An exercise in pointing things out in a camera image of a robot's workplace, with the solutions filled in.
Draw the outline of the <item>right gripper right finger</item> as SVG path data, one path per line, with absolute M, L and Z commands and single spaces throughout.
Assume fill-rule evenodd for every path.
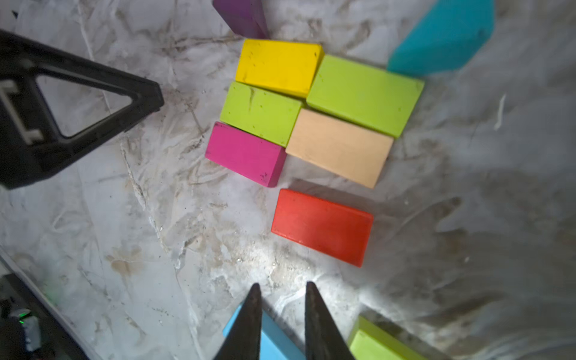
M 355 359 L 312 281 L 306 284 L 305 355 L 306 359 L 316 360 Z

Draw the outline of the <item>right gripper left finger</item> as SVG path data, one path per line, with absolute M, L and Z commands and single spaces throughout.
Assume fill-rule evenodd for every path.
M 260 285 L 254 283 L 214 360 L 258 360 L 260 358 L 262 315 Z

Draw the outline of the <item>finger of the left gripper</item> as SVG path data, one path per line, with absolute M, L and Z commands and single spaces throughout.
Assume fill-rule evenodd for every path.
M 164 105 L 160 86 L 1 32 L 1 185 L 48 179 Z

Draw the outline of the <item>light blue rectangular block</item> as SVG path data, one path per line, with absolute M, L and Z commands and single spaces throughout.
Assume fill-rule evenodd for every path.
M 222 334 L 227 338 L 230 331 L 236 324 L 239 314 L 242 312 L 243 303 L 240 304 L 227 324 L 223 328 Z M 258 359 L 306 359 L 305 354 L 290 340 L 279 325 L 260 307 L 261 332 L 259 343 Z M 255 359 L 253 354 L 244 354 L 235 350 L 232 359 Z

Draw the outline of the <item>lime green block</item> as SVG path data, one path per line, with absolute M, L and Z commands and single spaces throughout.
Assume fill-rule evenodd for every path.
M 229 87 L 220 120 L 286 147 L 303 106 L 300 100 L 233 82 Z
M 363 316 L 355 321 L 347 345 L 355 359 L 425 360 Z
M 397 139 L 424 87 L 420 79 L 325 55 L 306 101 L 314 109 Z

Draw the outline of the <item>red rectangular block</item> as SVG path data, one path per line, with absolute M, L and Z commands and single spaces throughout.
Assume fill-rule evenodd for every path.
M 271 232 L 360 268 L 373 223 L 365 211 L 282 189 Z

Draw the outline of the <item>magenta rectangular block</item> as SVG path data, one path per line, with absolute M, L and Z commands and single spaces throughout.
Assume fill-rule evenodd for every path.
M 285 148 L 222 122 L 216 122 L 205 157 L 267 188 L 277 186 Z

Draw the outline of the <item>natural wood block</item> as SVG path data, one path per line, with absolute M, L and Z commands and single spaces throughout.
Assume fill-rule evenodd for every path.
M 373 189 L 393 143 L 390 136 L 302 109 L 286 153 Z

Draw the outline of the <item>purple triangular block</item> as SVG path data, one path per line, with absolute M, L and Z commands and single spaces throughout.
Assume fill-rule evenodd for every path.
M 212 5 L 234 34 L 269 39 L 261 0 L 214 0 Z

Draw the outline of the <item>teal triangular block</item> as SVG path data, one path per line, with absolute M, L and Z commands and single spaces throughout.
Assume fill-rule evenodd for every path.
M 410 77 L 455 71 L 490 39 L 493 1 L 438 1 L 400 43 L 387 70 Z

